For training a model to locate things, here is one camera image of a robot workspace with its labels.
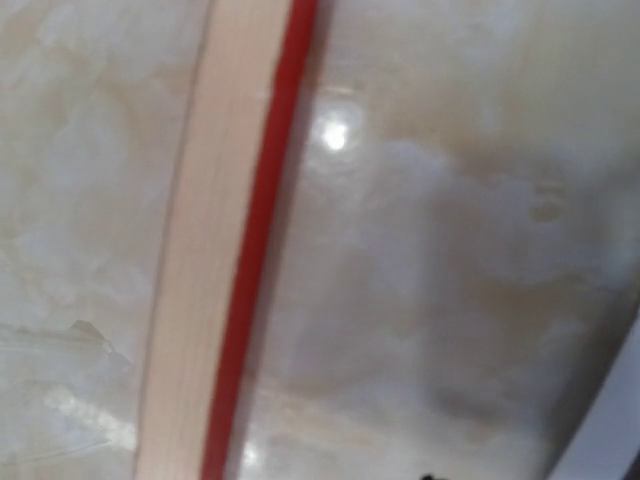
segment light wood surface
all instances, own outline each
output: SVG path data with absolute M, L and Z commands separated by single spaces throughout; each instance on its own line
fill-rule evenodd
M 165 239 L 138 480 L 200 478 L 272 79 L 293 0 L 214 0 Z

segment marble tile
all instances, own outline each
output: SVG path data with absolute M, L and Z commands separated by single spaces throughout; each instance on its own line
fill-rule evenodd
M 206 0 L 0 2 L 0 477 L 129 479 Z
M 542 479 L 634 316 L 640 4 L 323 7 L 228 478 Z

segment red edge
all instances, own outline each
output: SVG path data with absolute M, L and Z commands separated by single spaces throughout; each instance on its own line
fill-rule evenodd
M 318 0 L 294 0 L 274 79 L 209 418 L 202 480 L 222 480 L 289 132 Z

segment wooden stick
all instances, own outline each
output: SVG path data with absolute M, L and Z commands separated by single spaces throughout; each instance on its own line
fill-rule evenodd
M 165 239 L 138 480 L 201 476 L 254 174 L 294 2 L 214 0 Z M 221 469 L 205 474 L 222 476 Z

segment beige marble surface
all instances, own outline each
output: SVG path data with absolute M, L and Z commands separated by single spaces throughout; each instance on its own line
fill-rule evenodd
M 542 479 L 633 318 L 640 4 L 322 4 L 228 478 Z
M 131 478 L 205 0 L 0 2 L 0 477 Z

